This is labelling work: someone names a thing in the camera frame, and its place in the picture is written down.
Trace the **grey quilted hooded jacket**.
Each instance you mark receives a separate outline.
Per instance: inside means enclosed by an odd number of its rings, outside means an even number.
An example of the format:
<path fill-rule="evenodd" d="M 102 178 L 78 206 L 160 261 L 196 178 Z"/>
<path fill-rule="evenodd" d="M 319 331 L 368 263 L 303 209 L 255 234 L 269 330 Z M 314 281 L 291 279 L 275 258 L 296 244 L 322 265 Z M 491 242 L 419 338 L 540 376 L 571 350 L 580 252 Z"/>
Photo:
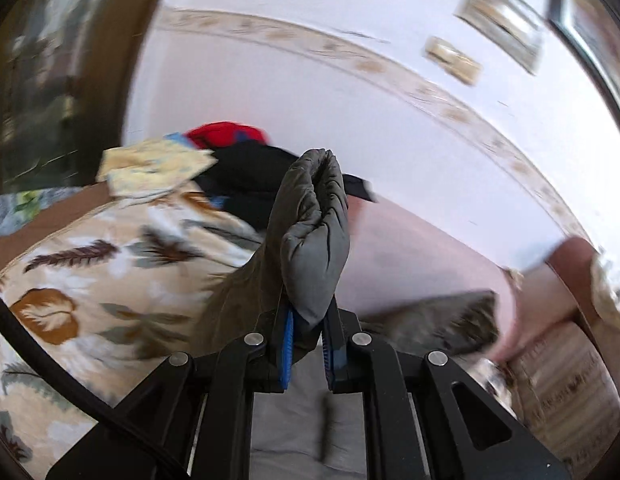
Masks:
<path fill-rule="evenodd" d="M 271 336 L 277 310 L 293 311 L 293 354 L 312 351 L 350 250 L 348 204 L 336 156 L 310 150 L 283 175 L 263 242 L 215 287 L 191 333 L 189 351 L 206 356 L 250 332 Z M 397 350 L 450 356 L 487 351 L 498 339 L 496 294 L 474 290 L 393 307 L 363 321 Z"/>

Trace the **black garment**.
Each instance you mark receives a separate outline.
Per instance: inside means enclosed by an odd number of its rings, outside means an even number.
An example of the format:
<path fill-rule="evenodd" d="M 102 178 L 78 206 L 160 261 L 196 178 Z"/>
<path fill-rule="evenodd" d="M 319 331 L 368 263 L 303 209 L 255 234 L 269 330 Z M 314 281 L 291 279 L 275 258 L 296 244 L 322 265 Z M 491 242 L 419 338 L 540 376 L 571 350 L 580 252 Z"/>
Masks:
<path fill-rule="evenodd" d="M 327 210 L 347 212 L 350 197 L 373 203 L 367 182 L 343 174 L 334 154 L 313 148 L 301 156 L 255 141 L 213 152 L 214 164 L 194 178 L 220 208 L 258 231 L 282 224 L 315 226 Z"/>

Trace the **cream leaf-print blanket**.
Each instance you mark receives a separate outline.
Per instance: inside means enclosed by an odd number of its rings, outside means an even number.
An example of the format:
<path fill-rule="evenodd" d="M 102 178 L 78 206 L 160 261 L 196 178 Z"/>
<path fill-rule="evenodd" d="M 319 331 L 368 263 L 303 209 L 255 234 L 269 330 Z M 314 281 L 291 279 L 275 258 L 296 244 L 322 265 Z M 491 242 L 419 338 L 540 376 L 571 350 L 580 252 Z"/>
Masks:
<path fill-rule="evenodd" d="M 249 332 L 210 300 L 260 240 L 195 184 L 132 205 L 95 185 L 0 238 L 0 299 L 113 405 L 170 354 L 204 356 Z"/>

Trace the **red garment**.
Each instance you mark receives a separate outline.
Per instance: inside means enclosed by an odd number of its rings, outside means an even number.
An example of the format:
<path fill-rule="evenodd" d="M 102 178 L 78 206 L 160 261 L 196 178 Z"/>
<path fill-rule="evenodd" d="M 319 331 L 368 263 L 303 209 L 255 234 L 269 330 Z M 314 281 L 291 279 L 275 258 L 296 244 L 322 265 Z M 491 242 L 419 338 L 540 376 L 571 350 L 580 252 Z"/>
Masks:
<path fill-rule="evenodd" d="M 237 124 L 237 122 L 210 122 L 210 124 L 189 130 L 185 136 L 200 150 L 217 150 L 247 141 L 269 143 L 262 130 Z"/>

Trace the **yellow patterned cloth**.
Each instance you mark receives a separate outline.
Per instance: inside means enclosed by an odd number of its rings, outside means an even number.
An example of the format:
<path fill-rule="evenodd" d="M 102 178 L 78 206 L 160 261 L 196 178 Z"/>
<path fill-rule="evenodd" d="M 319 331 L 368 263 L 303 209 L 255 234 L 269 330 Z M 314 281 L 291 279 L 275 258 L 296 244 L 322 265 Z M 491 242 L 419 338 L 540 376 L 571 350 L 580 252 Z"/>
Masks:
<path fill-rule="evenodd" d="M 141 200 L 169 194 L 216 163 L 210 150 L 150 139 L 104 151 L 96 181 L 106 183 L 112 197 Z"/>

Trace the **striped beige sofa cushion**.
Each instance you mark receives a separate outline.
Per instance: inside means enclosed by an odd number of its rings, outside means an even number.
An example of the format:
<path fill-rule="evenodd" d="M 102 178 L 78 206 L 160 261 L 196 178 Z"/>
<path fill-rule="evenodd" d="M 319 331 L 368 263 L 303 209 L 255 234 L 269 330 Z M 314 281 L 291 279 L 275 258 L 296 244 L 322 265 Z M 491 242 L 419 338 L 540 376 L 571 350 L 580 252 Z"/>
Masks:
<path fill-rule="evenodd" d="M 620 397 L 598 350 L 572 322 L 552 327 L 508 362 L 519 420 L 586 478 L 620 430 Z"/>

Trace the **cream frilled pillow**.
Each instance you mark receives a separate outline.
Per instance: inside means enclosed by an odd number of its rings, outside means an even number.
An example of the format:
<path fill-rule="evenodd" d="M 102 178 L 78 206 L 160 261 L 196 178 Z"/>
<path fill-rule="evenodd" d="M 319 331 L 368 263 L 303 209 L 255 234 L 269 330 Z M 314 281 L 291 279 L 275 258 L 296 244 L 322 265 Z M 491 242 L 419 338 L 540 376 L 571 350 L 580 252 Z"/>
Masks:
<path fill-rule="evenodd" d="M 604 322 L 620 330 L 620 258 L 596 252 L 590 269 L 593 307 Z"/>

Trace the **dark framed mirror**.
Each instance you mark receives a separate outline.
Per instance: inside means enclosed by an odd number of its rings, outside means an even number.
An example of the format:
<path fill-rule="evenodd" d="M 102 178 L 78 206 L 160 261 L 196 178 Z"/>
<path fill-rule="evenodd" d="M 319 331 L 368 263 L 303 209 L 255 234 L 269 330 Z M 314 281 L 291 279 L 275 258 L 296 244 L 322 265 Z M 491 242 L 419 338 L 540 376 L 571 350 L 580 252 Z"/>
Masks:
<path fill-rule="evenodd" d="M 550 0 L 549 22 L 589 74 L 620 130 L 620 15 L 606 0 Z"/>

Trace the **small gold wall plaque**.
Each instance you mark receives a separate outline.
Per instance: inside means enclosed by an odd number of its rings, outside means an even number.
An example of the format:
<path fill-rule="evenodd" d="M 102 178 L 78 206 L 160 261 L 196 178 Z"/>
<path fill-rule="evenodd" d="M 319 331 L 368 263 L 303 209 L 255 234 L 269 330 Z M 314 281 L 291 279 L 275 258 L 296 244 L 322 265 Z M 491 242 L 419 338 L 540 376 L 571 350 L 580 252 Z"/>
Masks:
<path fill-rule="evenodd" d="M 477 84 L 481 65 L 447 41 L 438 37 L 428 38 L 424 55 L 463 84 Z"/>

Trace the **brown wooden door frame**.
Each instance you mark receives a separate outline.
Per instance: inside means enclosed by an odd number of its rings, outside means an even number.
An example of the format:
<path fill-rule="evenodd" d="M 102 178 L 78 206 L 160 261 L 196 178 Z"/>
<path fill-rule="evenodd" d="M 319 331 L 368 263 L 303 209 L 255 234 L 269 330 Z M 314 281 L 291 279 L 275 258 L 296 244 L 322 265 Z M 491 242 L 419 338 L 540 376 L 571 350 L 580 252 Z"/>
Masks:
<path fill-rule="evenodd" d="M 81 56 L 72 120 L 78 164 L 96 166 L 121 141 L 128 92 L 142 40 L 159 0 L 99 0 Z"/>

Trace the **silver picture frame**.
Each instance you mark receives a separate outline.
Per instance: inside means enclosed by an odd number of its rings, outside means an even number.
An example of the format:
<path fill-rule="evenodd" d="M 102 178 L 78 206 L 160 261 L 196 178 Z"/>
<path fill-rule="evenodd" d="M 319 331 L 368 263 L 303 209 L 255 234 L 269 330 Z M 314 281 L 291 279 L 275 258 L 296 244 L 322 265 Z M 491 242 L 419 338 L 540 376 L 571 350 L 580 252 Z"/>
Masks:
<path fill-rule="evenodd" d="M 544 23 L 524 0 L 462 0 L 455 16 L 500 47 L 527 73 L 536 73 Z"/>

